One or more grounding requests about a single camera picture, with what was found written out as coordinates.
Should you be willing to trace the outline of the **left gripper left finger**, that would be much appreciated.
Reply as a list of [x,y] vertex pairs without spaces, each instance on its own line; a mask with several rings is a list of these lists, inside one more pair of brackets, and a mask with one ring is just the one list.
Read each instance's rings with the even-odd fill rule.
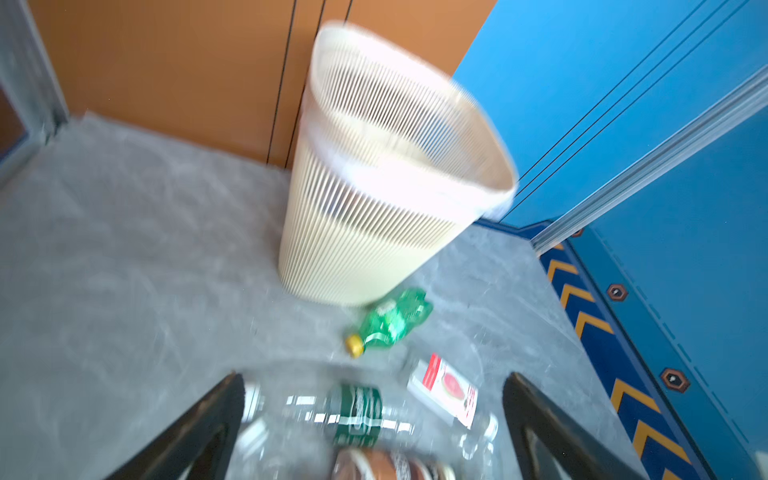
[[240,430],[245,388],[232,372],[110,479],[223,479]]

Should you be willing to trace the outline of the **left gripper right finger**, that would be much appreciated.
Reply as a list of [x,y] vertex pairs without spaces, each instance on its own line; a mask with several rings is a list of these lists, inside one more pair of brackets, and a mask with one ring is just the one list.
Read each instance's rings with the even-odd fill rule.
[[506,424],[524,479],[641,479],[520,373],[503,387]]

